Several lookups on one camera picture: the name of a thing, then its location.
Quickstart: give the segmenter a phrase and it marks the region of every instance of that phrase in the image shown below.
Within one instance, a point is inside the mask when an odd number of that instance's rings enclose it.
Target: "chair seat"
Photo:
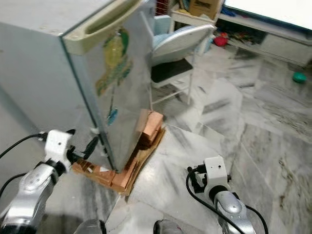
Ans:
[[[164,83],[168,79],[182,73],[191,71],[192,69],[193,66],[185,58],[179,61],[166,62],[152,67],[151,79],[154,83],[154,86],[161,87],[165,85],[162,83]]]

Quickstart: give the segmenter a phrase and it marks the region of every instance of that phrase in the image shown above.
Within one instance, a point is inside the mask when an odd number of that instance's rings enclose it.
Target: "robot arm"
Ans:
[[[216,156],[204,160],[204,164],[198,166],[199,174],[204,174],[201,187],[196,176],[191,175],[192,186],[195,193],[204,193],[207,200],[211,200],[215,208],[229,218],[245,234],[255,234],[254,228],[247,218],[246,206],[231,192],[228,184],[230,176],[227,175],[223,157]],[[227,221],[219,217],[219,224],[225,234],[238,234],[238,230]]]
[[[72,134],[51,130],[45,144],[45,158],[19,183],[19,191],[9,205],[0,234],[34,234],[44,215],[46,200],[59,177],[80,157],[71,146]],[[87,159],[98,143],[95,137],[83,152]]]

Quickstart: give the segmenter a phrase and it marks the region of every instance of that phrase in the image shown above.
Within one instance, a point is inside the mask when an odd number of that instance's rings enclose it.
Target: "refrigerator door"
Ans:
[[[112,167],[120,172],[145,126],[154,1],[116,0],[63,37]]]

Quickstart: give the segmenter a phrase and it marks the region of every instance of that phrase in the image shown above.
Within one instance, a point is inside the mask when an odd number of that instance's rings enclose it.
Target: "green ball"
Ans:
[[[301,72],[295,72],[292,79],[297,83],[304,83],[307,80],[307,77]]]

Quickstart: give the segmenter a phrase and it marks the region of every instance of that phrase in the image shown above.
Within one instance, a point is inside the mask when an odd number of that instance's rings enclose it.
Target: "refrigerator handle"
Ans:
[[[67,52],[83,55],[103,41],[141,5],[144,0],[116,0],[63,37]]]

